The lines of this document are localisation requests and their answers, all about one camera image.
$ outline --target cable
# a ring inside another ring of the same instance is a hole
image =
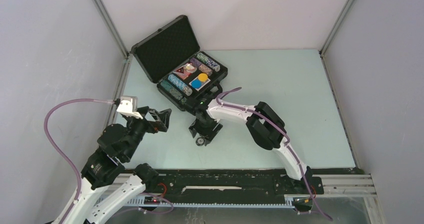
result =
[[[135,210],[137,210],[139,212],[143,211],[143,212],[147,212],[147,213],[151,213],[151,214],[167,214],[167,213],[170,213],[174,210],[174,205],[169,200],[167,200],[163,197],[155,196],[155,195],[150,194],[150,193],[140,193],[140,195],[145,195],[145,196],[149,196],[149,197],[152,197],[152,198],[157,198],[157,199],[160,199],[162,201],[165,201],[166,203],[168,203],[171,206],[171,208],[169,210],[165,211],[165,212],[152,212],[152,211],[144,210],[141,207],[128,208],[128,209],[125,209],[125,210],[122,210],[120,212],[115,213],[111,218],[117,217],[117,216],[124,214],[126,212],[129,212],[129,211],[135,211]]]
[[[321,208],[320,208],[320,206],[318,205],[318,203],[317,203],[317,201],[315,200],[315,197],[314,197],[314,195],[312,194],[312,191],[311,191],[311,188],[309,187],[309,183],[308,183],[308,181],[306,180],[306,177],[305,177],[305,173],[304,173],[304,170],[303,170],[303,168],[302,168],[302,165],[301,165],[301,161],[300,161],[300,159],[298,158],[298,156],[296,155],[296,153],[294,152],[294,150],[291,148],[291,146],[289,146],[289,143],[290,143],[290,138],[289,138],[289,136],[287,135],[287,133],[285,133],[281,128],[279,128],[274,122],[272,122],[269,118],[267,118],[267,117],[265,117],[264,115],[262,115],[261,113],[259,113],[259,112],[256,112],[256,111],[254,111],[254,110],[251,110],[251,109],[244,109],[244,108],[242,108],[242,107],[238,107],[238,106],[235,106],[235,105],[231,105],[231,104],[226,104],[226,103],[224,103],[224,102],[221,102],[221,98],[224,98],[225,96],[227,96],[229,93],[232,93],[232,92],[236,92],[236,91],[239,91],[241,89],[241,87],[238,87],[238,88],[235,88],[235,89],[232,89],[232,90],[230,90],[230,91],[226,91],[226,92],[222,92],[222,93],[220,93],[217,97],[216,97],[216,101],[217,101],[217,103],[219,104],[219,105],[221,105],[221,106],[225,106],[225,107],[229,107],[229,108],[235,108],[235,109],[239,109],[239,110],[243,110],[243,111],[247,111],[247,112],[251,112],[251,113],[253,113],[253,114],[255,114],[255,115],[258,115],[260,118],[262,118],[262,119],[264,119],[266,122],[268,122],[269,124],[271,124],[271,126],[273,126],[275,129],[277,129],[286,139],[287,139],[287,141],[285,141],[284,142],[284,146],[285,147],[287,147],[287,149],[290,151],[290,153],[293,155],[293,157],[294,157],[294,159],[296,160],[296,162],[297,162],[297,164],[299,165],[299,168],[300,168],[300,173],[302,174],[302,178],[303,178],[303,181],[304,181],[304,183],[305,183],[305,185],[306,185],[306,189],[307,189],[307,191],[308,191],[308,193],[309,193],[309,195],[310,195],[310,198],[314,201],[314,203],[315,203],[315,206],[316,206],[316,208],[318,209],[318,213],[320,213],[323,217],[325,217],[325,218],[327,218],[329,221],[333,221],[333,218],[330,216],[330,215],[328,215],[327,213],[325,213],[325,212],[323,212],[322,210],[321,210]],[[310,212],[298,212],[298,214],[300,215],[300,214],[311,214],[311,213],[316,213],[316,211],[310,211]]]
[[[315,188],[312,185],[310,187],[313,189],[313,197],[316,198],[317,197],[317,191],[315,190]]]
[[[59,109],[62,106],[65,106],[67,104],[71,104],[71,103],[78,103],[78,102],[97,102],[97,103],[107,103],[107,104],[113,104],[113,101],[105,101],[105,100],[98,100],[98,99],[90,99],[90,98],[79,98],[79,99],[73,99],[73,100],[69,100],[63,103],[60,103],[58,105],[56,105],[54,108],[52,108],[47,115],[44,118],[44,132],[45,135],[47,136],[47,139],[50,141],[51,145],[54,147],[54,149],[56,149],[56,151],[65,159],[65,161],[70,165],[70,167],[72,168],[73,172],[75,173],[76,176],[76,193],[75,193],[75,197],[73,198],[75,201],[78,200],[78,197],[80,197],[80,192],[81,192],[81,176],[80,176],[80,172],[78,171],[77,167],[75,166],[75,164],[67,157],[67,155],[62,152],[62,150],[57,146],[57,144],[53,141],[52,136],[50,135],[49,129],[48,129],[48,123],[49,123],[49,118],[52,115],[53,112],[55,112],[57,109]],[[59,224],[62,224],[63,221],[66,219],[66,217],[68,216],[68,214],[71,212],[72,208],[74,207],[74,203],[72,202],[70,204],[70,206],[68,207],[68,209],[66,210],[65,214],[63,215],[63,217],[60,219]]]
[[[167,193],[168,188],[163,183],[159,183],[158,186],[163,186],[164,191],[163,191],[163,193],[160,196],[165,197],[165,193]]]

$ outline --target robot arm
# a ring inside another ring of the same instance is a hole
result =
[[[149,107],[137,108],[136,97],[115,101],[117,112],[126,119],[126,127],[111,124],[97,140],[99,148],[88,158],[81,171],[81,190],[78,200],[73,196],[53,224],[104,224],[129,199],[142,193],[146,185],[154,185],[158,173],[148,164],[136,167],[134,174],[108,198],[93,208],[99,197],[115,178],[125,170],[121,163],[131,160],[145,133],[166,132],[171,110],[157,112]],[[146,120],[150,113],[154,121]]]
[[[197,107],[196,120],[189,129],[193,137],[199,133],[201,143],[207,144],[221,129],[221,119],[245,124],[256,144],[277,153],[290,178],[301,180],[309,170],[298,158],[287,136],[282,134],[286,133],[284,122],[266,103],[247,106],[216,98],[203,100]]]

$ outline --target black foam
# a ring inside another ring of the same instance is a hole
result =
[[[189,18],[185,15],[177,17],[131,49],[153,83],[159,82],[199,50]]]

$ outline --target gray wall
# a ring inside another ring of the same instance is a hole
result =
[[[76,186],[43,132],[46,113],[74,98],[111,99],[123,57],[92,0],[0,0],[0,216],[52,221]],[[105,124],[104,104],[53,114],[53,138],[81,169]]]
[[[178,14],[203,50],[313,48],[346,0],[103,0],[127,49]]]
[[[389,224],[422,223],[424,0],[357,0],[325,56]]]

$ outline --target light blue tabletop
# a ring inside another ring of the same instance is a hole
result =
[[[242,90],[225,100],[266,102],[285,122],[291,144],[312,168],[347,168],[355,163],[317,50],[206,51],[228,68],[222,88]],[[283,168],[274,152],[260,148],[245,125],[222,121],[223,129],[206,147],[198,147],[188,127],[195,119],[179,111],[151,83],[135,59],[124,95],[138,106],[171,108],[167,133],[146,134],[127,168],[149,163],[158,169]],[[125,124],[122,117],[118,123]]]

